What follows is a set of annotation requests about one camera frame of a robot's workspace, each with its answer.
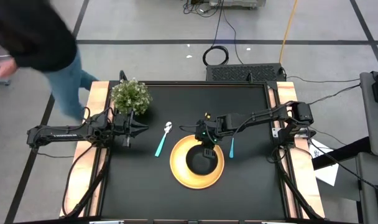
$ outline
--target potted plant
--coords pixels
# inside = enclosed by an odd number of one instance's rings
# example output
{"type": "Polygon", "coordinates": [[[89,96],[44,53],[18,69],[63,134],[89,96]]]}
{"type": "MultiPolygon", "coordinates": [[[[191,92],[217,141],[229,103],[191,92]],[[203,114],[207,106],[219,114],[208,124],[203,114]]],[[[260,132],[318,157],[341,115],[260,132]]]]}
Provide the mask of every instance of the potted plant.
{"type": "Polygon", "coordinates": [[[121,80],[120,84],[114,86],[111,99],[116,109],[122,114],[128,114],[130,109],[135,114],[144,114],[152,101],[145,83],[139,83],[135,78],[129,81],[121,80]]]}

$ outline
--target spoon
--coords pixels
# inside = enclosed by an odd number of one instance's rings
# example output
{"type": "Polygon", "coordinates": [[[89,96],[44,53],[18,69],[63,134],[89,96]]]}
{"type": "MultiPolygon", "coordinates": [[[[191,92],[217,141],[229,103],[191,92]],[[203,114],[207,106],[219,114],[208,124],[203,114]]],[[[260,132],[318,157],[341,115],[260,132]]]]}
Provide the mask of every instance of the spoon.
{"type": "Polygon", "coordinates": [[[160,144],[159,144],[159,146],[156,150],[156,154],[154,154],[155,157],[158,157],[160,155],[160,153],[162,152],[165,137],[166,137],[167,133],[169,133],[171,131],[171,129],[172,129],[172,123],[167,122],[165,124],[165,127],[164,127],[164,136],[163,136],[162,140],[160,141],[160,144]]]}

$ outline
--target blue jeans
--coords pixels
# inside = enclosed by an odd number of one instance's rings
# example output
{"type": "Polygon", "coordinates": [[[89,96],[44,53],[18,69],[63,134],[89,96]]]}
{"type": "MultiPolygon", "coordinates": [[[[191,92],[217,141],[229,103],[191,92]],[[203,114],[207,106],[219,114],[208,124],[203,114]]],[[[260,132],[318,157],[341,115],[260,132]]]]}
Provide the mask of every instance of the blue jeans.
{"type": "Polygon", "coordinates": [[[68,67],[44,75],[50,83],[52,95],[60,105],[62,113],[81,121],[84,117],[84,107],[78,99],[78,89],[90,90],[92,82],[98,80],[82,69],[79,51],[68,67]]]}

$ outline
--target gray floor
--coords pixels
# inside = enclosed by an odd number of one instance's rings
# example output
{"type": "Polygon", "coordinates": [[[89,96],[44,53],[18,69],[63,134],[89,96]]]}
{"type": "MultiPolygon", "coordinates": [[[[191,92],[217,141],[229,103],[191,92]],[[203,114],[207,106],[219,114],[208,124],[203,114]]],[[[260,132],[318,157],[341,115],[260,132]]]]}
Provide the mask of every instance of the gray floor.
{"type": "MultiPolygon", "coordinates": [[[[83,3],[87,0],[52,0],[71,30],[83,3]]],[[[80,26],[78,40],[83,67],[101,80],[116,80],[124,69],[129,78],[138,80],[204,80],[201,58],[212,40],[218,16],[202,18],[182,13],[179,0],[89,0],[80,26]],[[94,40],[144,40],[141,44],[120,42],[101,45],[94,40]],[[151,40],[190,40],[189,44],[148,44],[151,40]]],[[[378,0],[357,1],[375,40],[378,40],[378,0]]],[[[240,40],[282,40],[293,0],[267,1],[266,7],[226,9],[226,15],[240,40]]],[[[219,39],[233,39],[233,31],[221,20],[219,39]]],[[[290,40],[367,40],[349,0],[299,1],[290,40]]],[[[370,45],[287,45],[283,66],[288,75],[309,80],[347,80],[361,72],[378,71],[378,62],[370,45]]],[[[234,45],[229,63],[239,63],[234,45]]],[[[278,62],[280,45],[239,44],[244,63],[278,62]]],[[[210,63],[223,60],[219,52],[208,56],[210,63]]],[[[311,84],[297,79],[298,99],[311,102],[354,83],[311,84]]],[[[80,92],[82,102],[88,93],[80,92]]],[[[11,86],[0,86],[0,223],[3,223],[22,175],[29,148],[26,131],[40,123],[49,98],[46,80],[29,69],[20,70],[11,86]]],[[[350,143],[367,135],[364,105],[359,88],[312,106],[314,127],[350,143]]],[[[74,124],[54,107],[49,124],[74,124]]],[[[316,139],[330,147],[340,147],[328,136],[316,139]]],[[[75,144],[51,144],[41,149],[54,155],[72,155],[75,144]]],[[[27,184],[15,221],[57,218],[60,211],[67,171],[71,159],[38,156],[27,184]]],[[[353,201],[322,195],[325,213],[337,221],[356,222],[353,201]]]]}

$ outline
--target white paper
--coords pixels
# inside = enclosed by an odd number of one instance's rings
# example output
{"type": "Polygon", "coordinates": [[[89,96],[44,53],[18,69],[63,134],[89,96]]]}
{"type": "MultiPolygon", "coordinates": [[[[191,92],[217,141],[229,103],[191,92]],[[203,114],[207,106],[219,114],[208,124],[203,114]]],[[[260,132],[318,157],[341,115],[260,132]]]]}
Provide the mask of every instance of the white paper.
{"type": "MultiPolygon", "coordinates": [[[[323,150],[323,152],[331,152],[332,149],[328,148],[324,144],[312,139],[311,140],[318,148],[323,150]]],[[[321,151],[319,151],[315,146],[309,145],[309,152],[312,154],[312,158],[318,157],[323,155],[321,151]]],[[[337,177],[337,172],[338,172],[338,164],[334,164],[332,166],[328,166],[322,169],[318,169],[315,171],[316,178],[326,182],[327,184],[330,184],[331,186],[334,186],[336,182],[336,177],[337,177]]]]}

